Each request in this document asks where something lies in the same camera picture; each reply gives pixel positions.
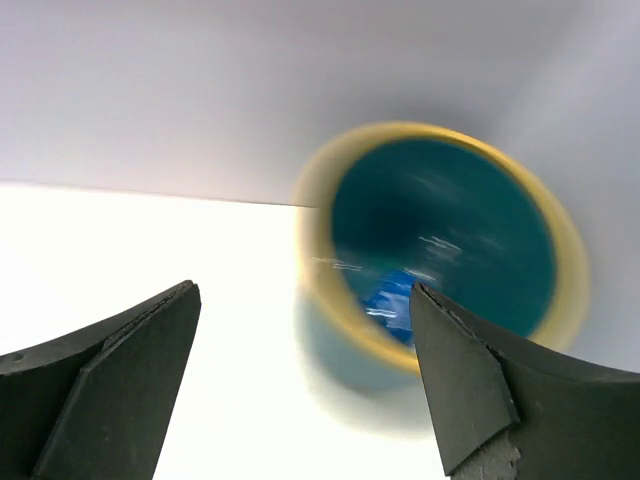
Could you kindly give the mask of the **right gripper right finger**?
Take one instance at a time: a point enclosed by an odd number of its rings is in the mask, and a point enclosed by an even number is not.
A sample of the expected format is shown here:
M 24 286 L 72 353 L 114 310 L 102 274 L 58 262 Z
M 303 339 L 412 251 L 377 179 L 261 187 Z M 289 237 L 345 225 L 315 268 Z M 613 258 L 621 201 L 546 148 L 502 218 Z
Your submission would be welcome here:
M 638 374 L 545 348 L 422 284 L 410 318 L 447 477 L 638 478 Z

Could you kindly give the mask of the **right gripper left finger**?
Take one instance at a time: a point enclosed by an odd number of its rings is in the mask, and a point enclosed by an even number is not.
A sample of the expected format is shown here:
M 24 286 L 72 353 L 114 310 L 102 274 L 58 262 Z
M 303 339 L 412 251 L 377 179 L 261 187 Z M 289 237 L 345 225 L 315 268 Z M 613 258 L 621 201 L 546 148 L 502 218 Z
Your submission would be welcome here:
M 1 358 L 4 479 L 150 479 L 201 311 L 184 281 Z

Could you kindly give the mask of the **blue label water bottle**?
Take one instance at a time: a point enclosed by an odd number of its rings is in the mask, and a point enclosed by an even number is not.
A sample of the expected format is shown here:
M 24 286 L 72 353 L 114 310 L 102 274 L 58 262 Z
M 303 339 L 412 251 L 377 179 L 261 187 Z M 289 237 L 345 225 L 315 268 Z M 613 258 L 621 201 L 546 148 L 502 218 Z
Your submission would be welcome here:
M 410 295 L 415 279 L 405 271 L 383 276 L 373 292 L 360 301 L 365 314 L 395 341 L 413 348 L 414 335 L 410 319 Z

